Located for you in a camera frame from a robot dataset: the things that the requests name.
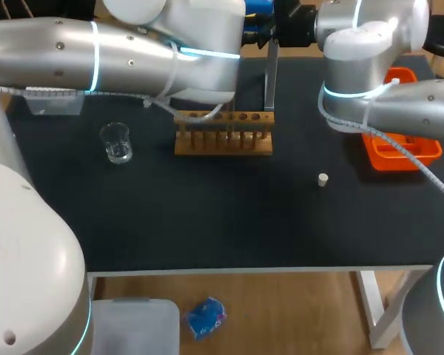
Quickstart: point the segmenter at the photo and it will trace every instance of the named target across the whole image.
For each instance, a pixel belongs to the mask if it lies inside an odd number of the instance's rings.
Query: cable
[[[317,100],[317,106],[319,108],[319,112],[326,120],[331,121],[333,124],[339,124],[341,126],[347,126],[352,127],[355,129],[359,129],[362,132],[368,133],[370,135],[375,135],[377,137],[382,138],[384,141],[390,143],[398,152],[405,155],[415,166],[418,167],[418,169],[423,172],[424,175],[434,184],[436,187],[444,194],[444,183],[439,180],[439,178],[434,175],[434,173],[429,170],[426,165],[421,163],[414,155],[412,155],[407,149],[403,148],[398,142],[391,139],[389,136],[387,136],[385,133],[370,127],[370,126],[364,126],[362,124],[359,124],[357,122],[351,122],[346,120],[341,120],[339,118],[336,118],[332,115],[330,115],[326,109],[324,109],[323,105],[323,99],[324,99],[324,84],[319,92],[319,98]]]
[[[1,8],[5,12],[5,15],[7,16],[7,18],[9,20],[11,20],[12,16],[10,16],[10,11],[8,11],[8,7],[7,7],[7,4],[5,4],[5,0],[1,0]]]
[[[223,104],[218,104],[211,112],[202,117],[189,117],[180,113],[177,109],[172,108],[169,104],[152,98],[148,95],[142,94],[126,94],[121,92],[107,92],[107,91],[84,91],[84,90],[69,90],[59,89],[52,87],[33,87],[33,89],[15,89],[12,87],[0,87],[0,93],[31,97],[31,98],[62,98],[62,97],[77,97],[77,96],[100,96],[100,95],[113,95],[113,96],[129,96],[131,98],[141,98],[148,100],[155,105],[165,109],[167,112],[174,116],[177,116],[179,120],[190,124],[198,124],[200,122],[208,121],[213,118],[222,108]]]
[[[27,14],[29,17],[34,18],[33,13],[31,12],[30,8],[28,7],[28,4],[26,0],[21,0],[21,4],[23,5],[24,9],[27,11]]]

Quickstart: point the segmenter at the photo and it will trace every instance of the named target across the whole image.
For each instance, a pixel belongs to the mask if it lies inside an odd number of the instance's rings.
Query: orange plastic container
[[[393,78],[399,78],[400,83],[412,83],[417,81],[414,72],[408,68],[391,68],[385,77],[385,83]],[[443,149],[438,141],[432,139],[410,137],[405,135],[387,134],[396,140],[404,148],[410,151],[424,165],[431,164],[438,159]],[[418,170],[418,168],[393,146],[378,137],[362,134],[363,142],[370,157],[371,165],[381,172],[407,172]]]

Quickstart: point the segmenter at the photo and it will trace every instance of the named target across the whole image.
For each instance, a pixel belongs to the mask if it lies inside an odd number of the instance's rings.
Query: small white cap
[[[320,187],[324,187],[327,184],[327,180],[329,179],[329,176],[327,174],[319,174],[319,177],[317,178],[317,184]]]

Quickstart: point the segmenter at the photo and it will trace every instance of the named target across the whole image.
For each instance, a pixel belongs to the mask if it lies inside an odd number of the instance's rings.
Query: white table leg
[[[373,349],[385,349],[399,334],[401,329],[401,305],[409,289],[426,272],[426,270],[410,271],[397,288],[396,295],[391,299],[388,308],[383,308],[383,302],[373,271],[358,271],[357,278],[362,294],[370,328],[370,344]]]
[[[87,274],[87,281],[89,283],[89,296],[91,300],[94,300],[95,286],[97,285],[97,277]]]

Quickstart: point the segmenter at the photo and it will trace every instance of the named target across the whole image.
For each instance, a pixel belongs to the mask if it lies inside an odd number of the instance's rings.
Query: table
[[[433,77],[423,57],[397,65]],[[263,107],[263,70],[263,59],[242,62],[240,109]],[[322,59],[281,58],[277,76],[272,157],[176,157],[172,117],[133,98],[88,98],[79,117],[33,117],[16,99],[8,117],[37,190],[75,232],[91,277],[359,271],[371,343],[384,347],[399,330],[401,292],[383,313],[368,270],[436,263],[444,196],[419,173],[376,173],[360,136],[328,128],[317,112]],[[101,146],[109,121],[130,127],[134,156],[124,166]],[[444,180],[444,153],[432,170]],[[330,177],[322,189],[321,172]]]

